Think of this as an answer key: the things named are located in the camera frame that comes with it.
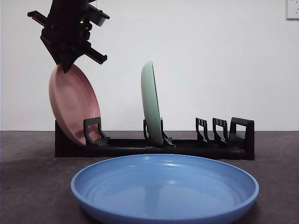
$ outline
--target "blue plate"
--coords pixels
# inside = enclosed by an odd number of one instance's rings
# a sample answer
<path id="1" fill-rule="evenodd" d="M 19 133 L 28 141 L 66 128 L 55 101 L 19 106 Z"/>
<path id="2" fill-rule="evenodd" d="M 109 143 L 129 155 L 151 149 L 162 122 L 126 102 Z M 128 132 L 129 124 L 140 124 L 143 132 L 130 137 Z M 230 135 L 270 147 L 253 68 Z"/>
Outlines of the blue plate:
<path id="1" fill-rule="evenodd" d="M 259 191 L 254 177 L 237 167 L 172 154 L 95 163 L 73 177 L 71 189 L 103 224 L 230 224 Z"/>

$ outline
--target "plate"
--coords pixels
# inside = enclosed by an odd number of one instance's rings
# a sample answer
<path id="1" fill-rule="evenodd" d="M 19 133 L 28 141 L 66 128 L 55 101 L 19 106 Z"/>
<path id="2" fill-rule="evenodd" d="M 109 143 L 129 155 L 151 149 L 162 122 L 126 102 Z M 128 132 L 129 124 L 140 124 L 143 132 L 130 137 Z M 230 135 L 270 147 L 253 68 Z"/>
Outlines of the plate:
<path id="1" fill-rule="evenodd" d="M 249 210 L 259 186 L 224 162 L 145 154 L 86 167 L 71 189 L 86 213 L 103 224 L 230 224 Z"/>
<path id="2" fill-rule="evenodd" d="M 163 145 L 156 82 L 151 61 L 144 65 L 141 72 L 141 93 L 149 136 L 157 145 Z"/>
<path id="3" fill-rule="evenodd" d="M 49 98 L 55 119 L 65 135 L 79 146 L 85 145 L 83 120 L 100 117 L 100 108 L 85 74 L 76 66 L 63 72 L 59 64 L 52 72 Z M 89 135 L 97 140 L 97 125 L 89 127 Z"/>

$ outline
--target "robotic arm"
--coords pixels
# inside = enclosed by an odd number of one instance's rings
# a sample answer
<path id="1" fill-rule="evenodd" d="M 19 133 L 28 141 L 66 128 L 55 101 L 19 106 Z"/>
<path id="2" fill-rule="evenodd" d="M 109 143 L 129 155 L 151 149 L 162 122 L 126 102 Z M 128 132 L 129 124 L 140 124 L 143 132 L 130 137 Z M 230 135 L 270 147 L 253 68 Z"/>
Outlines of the robotic arm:
<path id="1" fill-rule="evenodd" d="M 88 42 L 92 23 L 101 26 L 110 17 L 93 7 L 95 0 L 53 0 L 50 13 L 45 17 L 38 11 L 29 12 L 28 16 L 44 26 L 41 40 L 56 64 L 62 63 L 66 73 L 75 60 L 87 55 L 99 64 L 107 60 L 91 47 Z"/>

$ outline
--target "black dish rack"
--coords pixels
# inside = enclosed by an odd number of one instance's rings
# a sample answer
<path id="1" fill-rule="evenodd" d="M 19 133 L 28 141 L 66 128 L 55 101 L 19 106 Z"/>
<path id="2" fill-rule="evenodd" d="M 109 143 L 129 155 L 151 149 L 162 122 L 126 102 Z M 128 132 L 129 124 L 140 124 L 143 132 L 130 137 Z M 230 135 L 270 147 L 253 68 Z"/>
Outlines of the black dish rack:
<path id="1" fill-rule="evenodd" d="M 88 127 L 97 125 L 99 138 L 93 141 L 88 134 Z M 237 135 L 236 126 L 246 127 L 245 137 Z M 175 140 L 161 130 L 163 145 L 157 146 L 148 135 L 146 120 L 143 120 L 144 139 L 112 139 L 102 131 L 101 118 L 85 119 L 83 121 L 85 146 L 74 144 L 61 130 L 55 121 L 55 157 L 118 157 L 134 154 L 183 154 L 200 156 L 210 159 L 254 160 L 254 121 L 232 118 L 228 134 L 228 123 L 225 120 L 213 118 L 214 139 L 209 139 L 207 121 L 196 118 L 197 139 Z M 223 138 L 216 131 L 216 126 L 223 128 Z"/>

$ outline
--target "wall outlet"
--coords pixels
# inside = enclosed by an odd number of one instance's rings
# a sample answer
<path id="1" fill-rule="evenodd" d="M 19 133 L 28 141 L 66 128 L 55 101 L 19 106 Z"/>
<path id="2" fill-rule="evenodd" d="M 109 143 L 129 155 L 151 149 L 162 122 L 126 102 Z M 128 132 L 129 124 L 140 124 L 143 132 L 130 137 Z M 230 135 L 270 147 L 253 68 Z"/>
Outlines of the wall outlet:
<path id="1" fill-rule="evenodd" d="M 299 20 L 299 0 L 287 0 L 286 19 Z"/>

